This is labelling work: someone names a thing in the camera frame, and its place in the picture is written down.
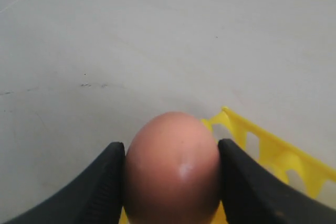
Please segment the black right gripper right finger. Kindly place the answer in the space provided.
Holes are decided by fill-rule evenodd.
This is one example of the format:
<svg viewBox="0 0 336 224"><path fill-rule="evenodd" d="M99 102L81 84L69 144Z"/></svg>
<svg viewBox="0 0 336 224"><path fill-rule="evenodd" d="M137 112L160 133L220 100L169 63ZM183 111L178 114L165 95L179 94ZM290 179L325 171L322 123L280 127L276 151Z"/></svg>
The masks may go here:
<svg viewBox="0 0 336 224"><path fill-rule="evenodd" d="M233 140L218 142L228 223L335 223L335 210L286 185Z"/></svg>

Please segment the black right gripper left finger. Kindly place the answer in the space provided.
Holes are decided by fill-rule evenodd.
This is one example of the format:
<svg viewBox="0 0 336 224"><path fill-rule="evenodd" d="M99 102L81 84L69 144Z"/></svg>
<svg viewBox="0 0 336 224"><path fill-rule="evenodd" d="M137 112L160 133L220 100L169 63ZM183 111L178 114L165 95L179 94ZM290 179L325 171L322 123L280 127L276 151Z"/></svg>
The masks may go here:
<svg viewBox="0 0 336 224"><path fill-rule="evenodd" d="M68 185L8 223L119 223L124 158L123 143L110 143Z"/></svg>

